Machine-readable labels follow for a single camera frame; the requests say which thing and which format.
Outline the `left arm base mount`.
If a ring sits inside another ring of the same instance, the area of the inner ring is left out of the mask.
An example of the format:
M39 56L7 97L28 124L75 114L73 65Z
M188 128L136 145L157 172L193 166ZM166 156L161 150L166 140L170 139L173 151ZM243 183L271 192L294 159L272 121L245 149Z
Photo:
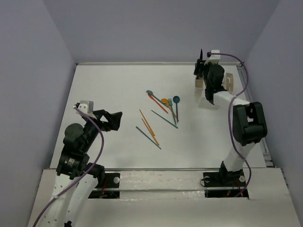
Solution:
M89 199L119 199L120 173L105 172L105 179L93 189Z

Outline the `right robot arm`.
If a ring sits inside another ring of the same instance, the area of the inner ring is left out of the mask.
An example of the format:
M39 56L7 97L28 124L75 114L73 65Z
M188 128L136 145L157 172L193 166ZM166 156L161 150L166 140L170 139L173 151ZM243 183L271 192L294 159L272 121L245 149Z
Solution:
M194 75L204 82L206 100L228 111L232 148L219 171L209 177L209 183L228 186L239 179L248 154L267 136L267 125L262 104L232 95L223 86L224 74L217 60L198 59L195 63Z

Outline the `orange plastic knife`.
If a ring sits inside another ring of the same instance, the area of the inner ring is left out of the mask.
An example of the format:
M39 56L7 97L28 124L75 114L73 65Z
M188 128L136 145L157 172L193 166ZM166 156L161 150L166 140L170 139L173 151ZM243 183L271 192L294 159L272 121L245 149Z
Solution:
M148 94L148 96L149 96L149 98L150 99L152 99L165 113L169 113L158 101L156 101L156 99L152 96L152 95L150 95L150 94Z

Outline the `blue plastic spoon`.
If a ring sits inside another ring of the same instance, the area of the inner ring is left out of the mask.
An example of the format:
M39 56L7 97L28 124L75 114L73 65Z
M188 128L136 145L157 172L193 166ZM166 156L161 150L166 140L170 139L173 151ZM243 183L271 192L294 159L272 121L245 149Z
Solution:
M179 122L179 119L178 119L178 103L180 102L179 96L174 96L173 97L173 102L175 103L175 106L176 106L177 122Z

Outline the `teal plastic fork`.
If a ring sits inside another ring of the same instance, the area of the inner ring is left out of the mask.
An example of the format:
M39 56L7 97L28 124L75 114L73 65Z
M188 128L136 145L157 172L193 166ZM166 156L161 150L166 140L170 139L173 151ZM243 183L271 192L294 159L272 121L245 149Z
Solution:
M168 105L169 105L169 108L170 108L170 110L172 112L174 124L177 125L176 117L175 117L175 114L174 114L174 111L173 111L173 107L172 107L172 100L171 100L171 98L168 99Z

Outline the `black handled steel knife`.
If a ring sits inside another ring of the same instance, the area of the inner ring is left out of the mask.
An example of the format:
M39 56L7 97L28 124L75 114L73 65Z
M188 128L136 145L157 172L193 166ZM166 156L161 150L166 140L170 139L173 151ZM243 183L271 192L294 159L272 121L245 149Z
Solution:
M200 50L200 56L199 56L199 65L203 65L204 62L203 62L203 49Z

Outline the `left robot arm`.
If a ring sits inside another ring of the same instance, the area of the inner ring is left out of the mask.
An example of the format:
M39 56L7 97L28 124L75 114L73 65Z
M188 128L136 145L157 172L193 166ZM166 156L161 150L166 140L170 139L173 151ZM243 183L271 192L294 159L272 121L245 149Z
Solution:
M86 123L65 129L53 192L34 221L35 227L74 227L93 189L106 181L105 168L89 162L88 150L98 135L119 129L123 113L93 111L83 104L73 108Z

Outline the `orange plastic spoon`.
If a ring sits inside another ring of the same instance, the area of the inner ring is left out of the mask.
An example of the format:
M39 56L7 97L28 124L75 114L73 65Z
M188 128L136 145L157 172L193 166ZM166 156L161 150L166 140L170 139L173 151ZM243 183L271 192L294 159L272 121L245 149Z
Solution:
M166 98L163 98L163 99L161 99L161 102L166 106L166 107L168 107L169 108L169 105L168 105L168 99L166 99Z

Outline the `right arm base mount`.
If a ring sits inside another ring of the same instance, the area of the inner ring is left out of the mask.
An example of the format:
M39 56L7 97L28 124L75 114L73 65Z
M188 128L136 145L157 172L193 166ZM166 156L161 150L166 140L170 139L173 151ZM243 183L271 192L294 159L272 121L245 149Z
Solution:
M204 172L199 183L205 190L206 198L249 197L247 189L244 190L246 179L243 171L226 181L220 179L219 172Z

